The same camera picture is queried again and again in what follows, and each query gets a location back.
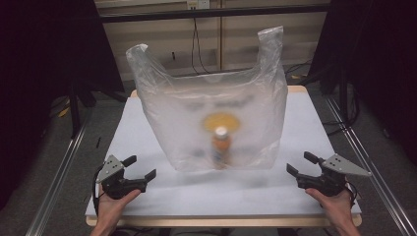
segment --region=bottle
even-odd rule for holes
[[[211,139],[213,147],[213,161],[217,169],[224,169],[229,164],[229,148],[231,139],[228,130],[224,126],[214,129],[214,135]]]

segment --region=finger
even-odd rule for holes
[[[354,198],[353,194],[349,193],[349,191],[347,191],[347,190],[343,190],[336,197],[338,199],[343,199],[343,200],[347,200],[347,201],[350,201],[352,198]]]
[[[123,197],[120,201],[125,206],[129,202],[131,202],[133,199],[135,199],[140,193],[141,193],[141,191],[138,190],[138,189],[133,190],[128,195],[126,195],[125,197]]]
[[[319,201],[319,203],[322,203],[326,198],[326,196],[320,193],[320,191],[317,189],[306,189],[306,194],[313,197],[313,199]]]
[[[102,195],[104,193],[103,191],[103,187],[101,186],[101,184],[98,185],[98,195]]]

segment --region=dark background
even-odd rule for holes
[[[71,84],[123,85],[92,0],[1,1],[0,20],[2,208],[36,154],[51,102]]]
[[[332,93],[342,72],[417,164],[417,2],[331,1],[309,76]]]

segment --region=gray floor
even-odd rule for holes
[[[133,83],[125,83],[126,94],[134,88]],[[334,117],[321,96],[317,83],[307,86],[309,94],[323,122],[332,121]],[[74,160],[66,176],[62,191],[50,214],[43,235],[88,235],[90,227],[85,223],[85,210],[90,196],[92,175],[104,158],[113,134],[120,120],[124,104],[109,97],[96,94],[97,106],[93,108],[86,125]],[[82,117],[89,112],[82,109]],[[43,197],[48,191],[56,171],[70,143],[71,119],[69,115],[62,118],[54,116],[46,130],[38,158],[26,175],[25,182],[15,191],[5,208],[0,211],[0,235],[25,235],[30,227]],[[326,126],[328,132],[336,129]],[[398,198],[400,204],[413,224],[417,222],[417,167],[404,155],[395,140],[386,138],[378,120],[372,112],[361,103],[361,113],[353,125],[360,141],[370,155],[387,185]],[[335,151],[351,161],[358,163],[355,152],[342,132],[329,137]],[[359,227],[363,235],[401,235],[392,220],[383,201],[370,180],[350,178],[358,188],[363,210],[363,223]],[[326,235],[320,228],[305,228],[299,235]]]

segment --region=cable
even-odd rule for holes
[[[310,62],[311,62],[312,60],[313,60],[313,59],[310,59],[310,60],[308,60],[308,61],[306,61],[306,62],[304,62],[304,63],[297,64],[297,65],[294,65],[294,66],[291,66],[290,68],[288,68],[288,70],[286,70],[286,71],[284,72],[285,77],[288,75],[288,73],[295,72],[295,71],[297,71],[298,69],[302,68],[303,66],[311,65],[311,63],[310,63]]]
[[[199,75],[196,68],[194,67],[194,40],[197,37],[197,45],[198,45],[198,49],[199,49],[200,64],[202,65],[203,70],[205,70],[206,73],[211,74],[208,70],[206,70],[205,66],[203,65],[202,54],[201,54],[201,50],[200,50],[199,30],[197,29],[197,21],[196,21],[195,18],[193,20],[194,20],[194,33],[193,33],[193,48],[191,50],[191,65],[192,65],[194,71],[197,73],[197,75]]]
[[[351,199],[351,205],[353,206],[353,205],[355,205],[355,200],[356,200],[356,198],[358,197],[358,189],[356,189],[356,187],[352,184],[352,183],[350,183],[350,182],[347,182],[348,184],[349,184],[349,186],[350,186],[350,188],[352,188],[352,190],[353,190],[353,192],[352,191],[350,191],[350,193],[352,193],[353,194],[353,198]]]
[[[97,179],[98,173],[103,168],[103,166],[104,166],[104,163],[98,166],[97,170],[95,170],[94,177],[92,178],[92,190],[91,190],[92,191],[92,203],[94,204],[94,209],[95,209],[95,213],[97,214],[97,216],[98,216],[99,198],[102,195],[100,195],[99,197],[95,196],[95,180]]]
[[[194,33],[193,33],[193,47],[191,49],[191,66],[193,67],[193,70],[196,72],[197,75],[199,75],[200,73],[197,72],[196,68],[194,67],[194,38],[196,38],[196,28],[194,28]]]
[[[341,124],[344,124],[345,127],[351,127],[356,122],[356,120],[358,119],[359,113],[360,113],[360,105],[359,105],[359,98],[357,96],[357,91],[356,91],[355,88],[353,89],[353,97],[352,97],[350,106],[351,106],[350,116],[352,118],[348,119],[347,121],[341,121],[341,122],[327,121],[327,122],[323,122],[322,124],[323,125],[341,125]],[[332,136],[334,134],[337,134],[341,131],[346,131],[346,130],[347,130],[347,128],[340,128],[340,129],[337,129],[335,131],[332,131],[332,132],[328,133],[328,136]]]

